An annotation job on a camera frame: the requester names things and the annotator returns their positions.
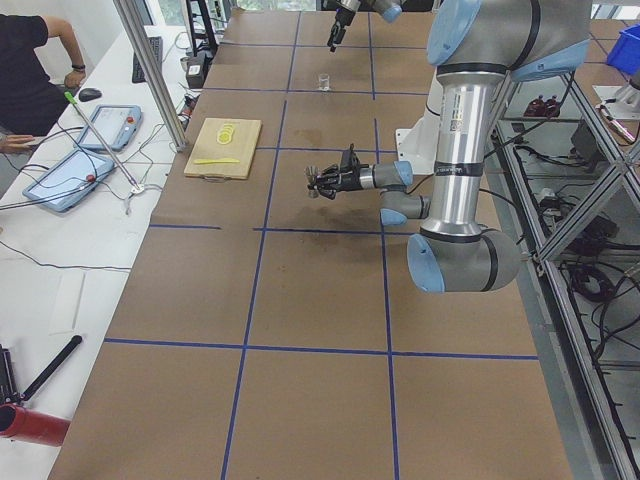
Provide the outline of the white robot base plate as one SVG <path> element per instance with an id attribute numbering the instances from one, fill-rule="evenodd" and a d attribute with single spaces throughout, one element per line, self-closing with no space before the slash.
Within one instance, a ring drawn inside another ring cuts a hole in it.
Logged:
<path id="1" fill-rule="evenodd" d="M 443 87 L 433 74 L 423 115 L 411 128 L 395 131 L 398 159 L 408 161 L 414 175 L 434 172 L 442 98 Z"/>

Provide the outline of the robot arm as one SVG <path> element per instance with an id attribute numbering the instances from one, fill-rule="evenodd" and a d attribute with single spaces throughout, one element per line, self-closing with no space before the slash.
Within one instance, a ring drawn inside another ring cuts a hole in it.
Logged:
<path id="1" fill-rule="evenodd" d="M 447 1 L 427 43 L 443 88 L 430 197 L 411 196 L 406 161 L 371 166 L 353 150 L 324 170 L 308 168 L 311 196 L 377 189 L 385 225 L 417 219 L 407 261 L 429 293 L 484 292 L 510 283 L 521 262 L 506 234 L 478 224 L 476 209 L 491 129 L 491 101 L 505 79 L 527 82 L 576 70 L 589 44 L 587 1 Z"/>
<path id="2" fill-rule="evenodd" d="M 378 13 L 386 22 L 394 22 L 402 13 L 402 1 L 391 0 L 339 0 L 336 1 L 337 9 L 334 23 L 331 27 L 327 46 L 331 52 L 342 43 L 347 28 L 352 24 L 356 13 L 365 4 Z"/>

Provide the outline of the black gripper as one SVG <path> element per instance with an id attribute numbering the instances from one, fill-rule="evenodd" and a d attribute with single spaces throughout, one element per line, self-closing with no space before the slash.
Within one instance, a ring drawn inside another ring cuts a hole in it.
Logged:
<path id="1" fill-rule="evenodd" d="M 358 191 L 361 189 L 360 171 L 358 169 L 339 169 L 337 164 L 330 165 L 322 170 L 315 170 L 316 179 L 336 178 L 334 184 L 314 184 L 312 197 L 324 197 L 334 200 L 338 192 Z"/>
<path id="2" fill-rule="evenodd" d="M 336 50 L 336 45 L 340 45 L 346 33 L 346 28 L 341 23 L 351 23 L 359 11 L 360 0 L 338 0 L 335 15 L 335 22 L 331 27 L 327 46 L 331 52 Z"/>

